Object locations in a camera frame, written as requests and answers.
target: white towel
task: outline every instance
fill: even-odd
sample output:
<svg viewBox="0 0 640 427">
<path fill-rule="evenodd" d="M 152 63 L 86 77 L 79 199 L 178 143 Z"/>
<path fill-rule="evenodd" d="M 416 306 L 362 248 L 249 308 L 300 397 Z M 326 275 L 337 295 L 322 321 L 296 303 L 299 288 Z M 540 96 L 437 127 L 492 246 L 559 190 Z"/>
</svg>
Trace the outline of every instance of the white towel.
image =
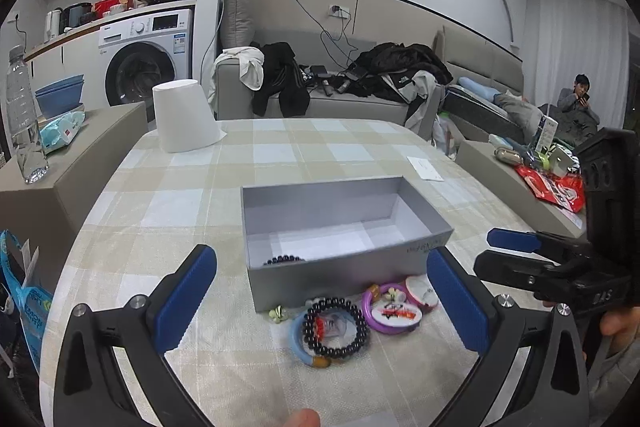
<svg viewBox="0 0 640 427">
<path fill-rule="evenodd" d="M 216 73 L 218 73 L 218 65 L 228 58 L 237 58 L 240 62 L 240 82 L 254 91 L 262 87 L 262 81 L 264 79 L 264 71 L 262 70 L 264 55 L 258 48 L 244 46 L 223 50 L 222 54 L 220 54 L 213 63 L 213 70 L 210 75 L 209 94 L 207 95 L 209 105 L 214 111 L 218 110 L 218 101 L 216 99 L 216 84 L 218 81 Z"/>
</svg>

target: person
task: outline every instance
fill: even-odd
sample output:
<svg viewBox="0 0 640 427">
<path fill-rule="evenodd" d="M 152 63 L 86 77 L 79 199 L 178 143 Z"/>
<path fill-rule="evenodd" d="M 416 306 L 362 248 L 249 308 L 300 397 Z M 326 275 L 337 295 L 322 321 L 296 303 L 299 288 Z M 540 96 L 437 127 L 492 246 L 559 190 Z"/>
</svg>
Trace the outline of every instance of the person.
<svg viewBox="0 0 640 427">
<path fill-rule="evenodd" d="M 574 109 L 578 109 L 586 112 L 597 125 L 600 125 L 600 117 L 593 112 L 584 95 L 589 92 L 590 83 L 587 75 L 579 74 L 575 77 L 574 89 L 570 87 L 564 87 L 560 90 L 560 96 L 558 96 L 558 109 L 562 112 L 568 112 Z"/>
<path fill-rule="evenodd" d="M 544 302 L 547 307 L 554 303 Z M 590 390 L 590 427 L 599 427 L 611 415 L 640 369 L 640 307 L 618 308 L 605 313 L 600 333 L 611 336 L 609 355 L 597 384 Z M 320 427 L 312 409 L 294 412 L 283 427 Z"/>
</svg>

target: white paper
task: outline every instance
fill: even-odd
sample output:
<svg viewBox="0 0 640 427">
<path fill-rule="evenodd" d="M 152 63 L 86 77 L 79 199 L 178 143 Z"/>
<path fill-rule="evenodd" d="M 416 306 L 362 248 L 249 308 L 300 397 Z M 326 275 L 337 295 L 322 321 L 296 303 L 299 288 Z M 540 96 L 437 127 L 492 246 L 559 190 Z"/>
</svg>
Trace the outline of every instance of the white paper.
<svg viewBox="0 0 640 427">
<path fill-rule="evenodd" d="M 415 171 L 418 172 L 418 176 L 423 180 L 431 182 L 444 181 L 443 177 L 438 174 L 438 171 L 436 171 L 427 158 L 413 158 L 407 156 L 407 159 L 411 162 L 411 165 L 414 166 Z"/>
<path fill-rule="evenodd" d="M 31 279 L 33 278 L 33 272 L 36 269 L 36 264 L 38 262 L 38 256 L 40 255 L 40 247 L 36 247 L 36 251 L 33 252 L 33 257 L 31 258 L 31 262 L 29 263 L 29 267 L 24 274 L 24 282 L 22 283 L 22 289 L 27 288 L 27 286 L 31 285 Z"/>
<path fill-rule="evenodd" d="M 31 264 L 31 251 L 29 247 L 29 239 L 24 242 L 22 248 L 20 249 L 22 252 L 22 265 L 24 266 L 24 271 L 27 271 L 29 265 Z"/>
</svg>

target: kettle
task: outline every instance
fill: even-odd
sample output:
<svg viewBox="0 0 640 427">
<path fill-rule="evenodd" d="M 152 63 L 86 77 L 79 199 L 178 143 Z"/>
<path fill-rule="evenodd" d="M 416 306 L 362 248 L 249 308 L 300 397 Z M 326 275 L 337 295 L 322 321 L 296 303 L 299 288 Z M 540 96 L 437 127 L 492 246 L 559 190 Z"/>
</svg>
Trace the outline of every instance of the kettle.
<svg viewBox="0 0 640 427">
<path fill-rule="evenodd" d="M 47 13 L 44 19 L 44 41 L 48 42 L 60 35 L 60 16 L 62 8 L 56 8 Z"/>
</svg>

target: gray cabinet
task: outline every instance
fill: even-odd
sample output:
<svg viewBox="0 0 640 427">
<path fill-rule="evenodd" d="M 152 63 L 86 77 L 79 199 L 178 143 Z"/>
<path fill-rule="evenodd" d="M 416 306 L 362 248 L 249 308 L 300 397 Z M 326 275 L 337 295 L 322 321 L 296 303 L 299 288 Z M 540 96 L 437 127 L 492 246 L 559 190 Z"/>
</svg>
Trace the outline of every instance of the gray cabinet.
<svg viewBox="0 0 640 427">
<path fill-rule="evenodd" d="M 29 61 L 31 90 L 33 92 L 64 78 L 62 53 L 62 46 L 56 46 Z"/>
<path fill-rule="evenodd" d="M 88 33 L 62 44 L 65 76 L 84 75 L 80 102 L 85 109 L 104 107 L 104 73 L 102 57 L 98 53 L 99 32 Z"/>
</svg>

